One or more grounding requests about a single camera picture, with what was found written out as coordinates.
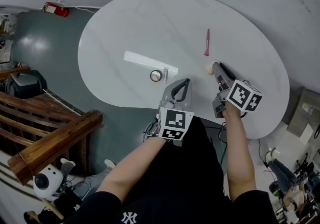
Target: marble table surface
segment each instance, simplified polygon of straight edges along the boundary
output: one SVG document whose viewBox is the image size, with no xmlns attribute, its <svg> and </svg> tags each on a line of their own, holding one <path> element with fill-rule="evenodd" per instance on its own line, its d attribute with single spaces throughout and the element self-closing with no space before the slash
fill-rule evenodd
<svg viewBox="0 0 320 224">
<path fill-rule="evenodd" d="M 207 29 L 209 56 L 204 55 Z M 219 86 L 205 70 L 213 61 L 264 94 L 256 111 L 242 119 L 247 137 L 272 132 L 289 101 L 286 69 L 256 26 L 215 0 L 114 0 L 93 15 L 78 48 L 82 79 L 100 100 L 156 109 L 168 84 L 190 78 L 195 116 L 221 124 L 224 119 L 216 119 L 212 108 Z M 167 84 L 153 82 L 150 72 L 165 66 Z"/>
</svg>

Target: white floor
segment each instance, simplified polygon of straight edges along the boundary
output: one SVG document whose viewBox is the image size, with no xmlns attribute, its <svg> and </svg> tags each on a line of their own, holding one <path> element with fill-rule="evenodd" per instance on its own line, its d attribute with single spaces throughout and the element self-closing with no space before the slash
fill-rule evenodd
<svg viewBox="0 0 320 224">
<path fill-rule="evenodd" d="M 266 152 L 269 149 L 275 147 L 279 151 L 277 159 L 290 170 L 296 169 L 297 164 L 295 161 L 298 159 L 300 162 L 301 159 L 304 158 L 306 152 L 308 152 L 311 158 L 313 158 L 317 149 L 319 148 L 317 144 L 318 141 L 314 140 L 313 137 L 310 138 L 309 144 L 307 146 L 303 145 L 299 141 L 299 138 L 297 136 L 287 132 L 287 125 L 283 122 L 281 122 L 278 127 L 267 137 L 260 139 L 260 142 L 260 153 L 263 159 Z M 281 205 L 278 201 L 278 198 L 269 191 L 269 185 L 274 181 L 274 178 L 272 177 L 270 170 L 267 170 L 267 168 L 259 158 L 259 140 L 249 140 L 248 144 L 250 154 L 254 163 L 257 189 L 269 192 L 273 208 L 277 210 Z M 224 178 L 224 183 L 225 194 L 229 194 L 227 184 L 228 180 L 226 176 Z"/>
</svg>

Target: floor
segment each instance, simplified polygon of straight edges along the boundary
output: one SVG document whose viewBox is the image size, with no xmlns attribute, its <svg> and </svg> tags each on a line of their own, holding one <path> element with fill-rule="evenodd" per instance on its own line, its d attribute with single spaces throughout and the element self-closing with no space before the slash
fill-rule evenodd
<svg viewBox="0 0 320 224">
<path fill-rule="evenodd" d="M 142 143 L 142 133 L 154 120 L 156 110 L 109 105 L 96 98 L 85 86 L 77 61 L 78 44 L 92 15 L 76 9 L 71 9 L 67 18 L 41 11 L 20 13 L 11 60 L 26 62 L 38 70 L 50 90 L 82 111 L 98 109 L 104 112 L 106 127 L 94 132 L 90 140 L 90 169 L 96 173 L 104 168 L 104 159 L 117 163 Z M 220 127 L 208 121 L 205 124 Z M 218 131 L 207 129 L 220 160 L 224 146 L 217 139 Z"/>
<path fill-rule="evenodd" d="M 11 59 L 26 62 L 33 69 L 37 69 L 47 80 L 50 90 L 81 110 L 88 111 L 94 108 L 104 112 L 103 122 L 106 127 L 96 131 L 90 141 L 90 166 L 93 172 L 98 172 L 104 167 L 104 159 L 119 162 L 142 143 L 142 133 L 156 113 L 152 109 L 109 105 L 97 99 L 87 89 L 78 68 L 77 47 L 82 30 L 91 16 L 89 12 L 73 9 L 67 18 L 40 11 L 19 14 Z M 205 126 L 220 127 L 209 121 L 203 122 Z M 262 158 L 268 149 L 276 147 L 279 150 L 279 160 L 290 169 L 295 168 L 295 161 L 301 159 L 306 151 L 314 151 L 319 146 L 304 146 L 298 137 L 286 129 L 287 126 L 281 122 L 270 135 L 260 140 L 261 146 L 259 140 L 248 140 L 255 166 L 257 188 L 260 190 L 268 191 L 274 176 L 263 165 L 259 157 L 259 146 Z M 208 137 L 212 138 L 220 161 L 224 145 L 217 138 L 218 131 L 207 128 Z M 270 198 L 277 209 L 277 198 L 271 193 Z"/>
</svg>

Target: person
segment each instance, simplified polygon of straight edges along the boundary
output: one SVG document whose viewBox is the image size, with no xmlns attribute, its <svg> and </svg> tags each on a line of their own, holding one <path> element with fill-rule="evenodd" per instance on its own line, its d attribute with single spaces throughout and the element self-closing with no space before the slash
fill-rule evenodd
<svg viewBox="0 0 320 224">
<path fill-rule="evenodd" d="M 54 201 L 54 206 L 64 216 L 64 219 L 59 219 L 50 209 L 45 207 L 39 214 L 36 214 L 34 211 L 25 212 L 24 219 L 28 224 L 58 224 L 64 222 L 80 208 L 84 197 L 89 196 L 98 189 L 104 178 L 115 167 L 115 164 L 111 160 L 106 159 L 104 162 L 106 164 L 104 171 L 86 177 L 83 181 L 75 184 L 73 187 L 69 187 L 67 186 L 67 177 L 76 164 L 73 161 L 68 161 L 64 158 L 60 161 L 62 163 L 60 170 L 64 178 L 58 189 L 60 196 Z"/>
<path fill-rule="evenodd" d="M 125 157 L 65 223 L 277 223 L 267 192 L 256 188 L 240 111 L 226 102 L 227 176 L 200 118 L 182 146 L 150 137 Z"/>
<path fill-rule="evenodd" d="M 267 152 L 265 157 L 270 169 L 277 176 L 277 183 L 284 196 L 283 202 L 287 211 L 295 212 L 299 217 L 308 202 L 308 195 L 304 188 L 306 177 L 296 184 L 297 177 L 276 158 L 275 148 Z"/>
</svg>

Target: forearm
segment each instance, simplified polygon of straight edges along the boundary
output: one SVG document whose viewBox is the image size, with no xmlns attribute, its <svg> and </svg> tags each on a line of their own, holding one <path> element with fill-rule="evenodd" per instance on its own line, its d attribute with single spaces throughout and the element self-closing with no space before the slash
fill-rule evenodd
<svg viewBox="0 0 320 224">
<path fill-rule="evenodd" d="M 231 200 L 240 194 L 256 189 L 254 165 L 249 153 L 246 132 L 241 118 L 226 117 L 227 176 Z"/>
<path fill-rule="evenodd" d="M 97 191 L 111 192 L 121 201 L 124 201 L 132 187 L 144 175 L 165 142 L 162 138 L 149 138 L 115 166 Z"/>
</svg>

